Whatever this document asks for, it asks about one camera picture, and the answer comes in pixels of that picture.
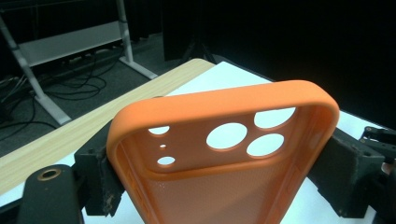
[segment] gray floor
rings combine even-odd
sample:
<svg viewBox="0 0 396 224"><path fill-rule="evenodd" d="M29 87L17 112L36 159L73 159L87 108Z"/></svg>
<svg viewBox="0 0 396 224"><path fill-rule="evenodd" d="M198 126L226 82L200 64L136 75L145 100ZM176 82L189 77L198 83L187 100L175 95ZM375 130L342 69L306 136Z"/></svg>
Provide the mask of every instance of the gray floor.
<svg viewBox="0 0 396 224"><path fill-rule="evenodd" d="M157 75L175 68L178 64L178 60L164 60L162 34L151 35L148 39L134 43L133 51L134 61ZM121 48L101 49L93 56L77 58L70 65L64 65L38 77L46 80L62 78L72 71L78 74L43 88L69 117L76 119L149 81L121 63L118 60L120 54ZM215 55L215 58L218 62L227 61L220 56ZM86 68L85 72L78 70L81 67ZM11 116L14 120L0 124L0 157L59 128L57 122L33 100L33 97L23 99L12 110Z"/></svg>

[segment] small hole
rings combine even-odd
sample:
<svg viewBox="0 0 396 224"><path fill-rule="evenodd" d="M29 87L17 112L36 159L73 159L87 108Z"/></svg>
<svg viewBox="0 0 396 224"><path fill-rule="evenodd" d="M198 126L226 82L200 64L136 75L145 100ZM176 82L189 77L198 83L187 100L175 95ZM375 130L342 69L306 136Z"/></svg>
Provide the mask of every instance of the small hole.
<svg viewBox="0 0 396 224"><path fill-rule="evenodd" d="M257 112L254 117L254 124L260 128L273 128L286 122L294 111L295 107Z"/></svg>
<svg viewBox="0 0 396 224"><path fill-rule="evenodd" d="M49 169L44 171L43 173L41 173L37 179L39 181L47 181L47 180L51 180L53 178L55 178L56 176L61 174L61 170L60 169Z"/></svg>
<svg viewBox="0 0 396 224"><path fill-rule="evenodd" d="M250 143L247 154L252 157L262 157L277 151L284 142L284 137L278 133L261 136Z"/></svg>
<svg viewBox="0 0 396 224"><path fill-rule="evenodd" d="M175 162L175 158L173 158L173 157L162 157L157 162L158 162L158 164L160 164L162 166L168 166L168 165L171 165L171 164L173 164Z"/></svg>
<svg viewBox="0 0 396 224"><path fill-rule="evenodd" d="M248 133L247 127L240 123L226 123L214 129L206 142L214 149L226 149L242 142Z"/></svg>
<svg viewBox="0 0 396 224"><path fill-rule="evenodd" d="M163 127L158 127L158 128L152 128L148 129L149 132L154 133L154 134L164 134L169 131L169 126L163 126Z"/></svg>

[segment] textured inner surface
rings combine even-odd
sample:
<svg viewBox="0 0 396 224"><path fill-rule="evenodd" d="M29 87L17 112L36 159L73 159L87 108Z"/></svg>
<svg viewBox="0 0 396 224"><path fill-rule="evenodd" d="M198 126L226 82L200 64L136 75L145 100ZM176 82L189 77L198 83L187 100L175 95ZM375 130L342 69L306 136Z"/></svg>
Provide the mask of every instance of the textured inner surface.
<svg viewBox="0 0 396 224"><path fill-rule="evenodd" d="M162 223L262 223L287 167L145 183Z"/></svg>

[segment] black cable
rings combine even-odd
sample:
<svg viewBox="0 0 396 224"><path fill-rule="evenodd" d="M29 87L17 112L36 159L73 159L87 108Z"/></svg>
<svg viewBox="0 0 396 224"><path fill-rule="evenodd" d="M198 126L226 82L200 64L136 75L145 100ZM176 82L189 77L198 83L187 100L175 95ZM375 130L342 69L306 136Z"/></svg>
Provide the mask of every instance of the black cable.
<svg viewBox="0 0 396 224"><path fill-rule="evenodd" d="M20 80L14 85L12 90L8 92L8 94L1 99L1 103L7 100L7 98L11 97L13 94L15 94L19 89L23 88L24 83L26 82L27 78L26 77L21 77Z"/></svg>
<svg viewBox="0 0 396 224"><path fill-rule="evenodd" d="M19 100L19 101L13 106L12 111L18 106L18 104L19 104L20 102L21 102L21 100ZM57 127L53 126L53 125L50 124L50 123L47 123L47 122L44 122L44 121L34 121L34 119L35 119L35 98L34 98L34 97L32 97L32 109L33 109L32 117L30 117L29 121L12 123L12 124L8 124L8 125L5 125L5 126L3 126L3 127L0 127L0 130L4 130L4 129L6 129L6 128L10 128L10 127L15 127L15 126L20 126L20 125L22 125L22 127L20 127L20 128L19 128L18 130L16 130L16 131L14 131L13 133L11 133L11 134L9 134L9 135L3 137L3 138L0 138L0 142L3 141L3 140L8 139L9 137L11 137L11 136L13 136L13 135L15 135L15 134L17 134L17 133L19 133L20 131L22 131L23 129L25 129L25 128L26 128L27 126L29 126L30 124L42 124L42 125L47 125L47 126L51 127L51 128L54 129L54 130L57 129Z"/></svg>
<svg viewBox="0 0 396 224"><path fill-rule="evenodd" d="M59 98L59 99L63 99L63 100L69 100L69 101L79 101L79 100L86 100L86 99L90 99L93 96L97 95L100 93L100 91L102 89L104 89L107 86L107 82L100 78L100 77L94 77L97 78L99 80L101 80L103 82L103 86L102 87L98 87L92 84L85 84L85 86L89 86L89 87L93 87L95 90L90 90L90 91L75 91L75 92L56 92L56 91L45 91L46 94L51 95L53 97ZM86 96L86 97L80 97L80 98L66 98L64 96L61 95L81 95L81 94L85 94L85 93L92 93L92 95Z"/></svg>
<svg viewBox="0 0 396 224"><path fill-rule="evenodd" d="M100 76L102 76L103 74L107 73L108 71L110 71L111 69L114 68L114 66L117 64L117 62L119 61L119 57L123 54L124 50L120 51L120 55L117 57L117 60L115 60L115 62L113 64L111 64L105 71L94 75L94 67L96 66L96 57L94 57L93 60L93 65L91 67L91 71L88 74L87 77L75 77L75 79L80 79L80 80L84 80L83 83L79 83L79 84L67 84L67 83L59 83L60 85L66 86L68 88L75 88L75 89L80 89L84 86L90 86L95 88L95 90L92 91L75 91L75 92L56 92L56 91L45 91L46 94L51 95L53 97L62 99L62 100L69 100L69 101L79 101L79 100L86 100L86 99L90 99L93 96L97 95L100 93L100 91L105 88L107 86L107 83L104 79L100 78ZM75 75L79 76L78 72L76 72L74 69L69 68L69 70L71 70ZM103 82L103 86L102 87L97 87L95 85L89 84L88 82L92 79L99 79ZM86 96L86 97L79 97L79 98L67 98L65 97L66 95L79 95L79 94L86 94L86 93L92 93L92 95L90 96Z"/></svg>
<svg viewBox="0 0 396 224"><path fill-rule="evenodd" d="M9 109L9 114L12 114L12 112L14 112L15 108L17 108L17 106L22 102L22 100L23 100L23 97L21 97L20 100L18 100L18 102L15 103L15 105L12 106L12 107Z"/></svg>
<svg viewBox="0 0 396 224"><path fill-rule="evenodd" d="M30 118L30 120L27 121L25 124L23 124L23 126L21 128L17 129L13 133L7 135L6 137L0 138L0 141L6 140L9 137L11 137L11 136L17 134L18 132L22 131L24 128L26 128L29 125L29 122L33 121L33 119L35 118L35 98L32 98L32 105L33 105L33 114L32 114L32 117Z"/></svg>
<svg viewBox="0 0 396 224"><path fill-rule="evenodd" d="M0 127L0 129L10 128L10 127L24 125L24 124L43 124L43 125L47 125L47 126L51 127L52 129L57 129L57 127L53 126L50 123L47 123L47 122L44 122L44 121L34 121L34 120L8 124L8 125L5 125L3 127Z"/></svg>

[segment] orange phone case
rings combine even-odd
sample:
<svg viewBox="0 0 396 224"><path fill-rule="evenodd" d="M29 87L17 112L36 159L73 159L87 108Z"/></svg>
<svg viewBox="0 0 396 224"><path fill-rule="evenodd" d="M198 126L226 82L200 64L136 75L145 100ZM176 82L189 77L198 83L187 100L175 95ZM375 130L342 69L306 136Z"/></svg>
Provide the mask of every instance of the orange phone case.
<svg viewBox="0 0 396 224"><path fill-rule="evenodd" d="M256 123L284 108L295 108L285 122ZM107 156L146 223L279 223L338 116L328 93L301 80L153 98L113 119ZM223 124L246 131L228 135L229 147L209 145ZM270 135L283 140L273 152L249 152Z"/></svg>

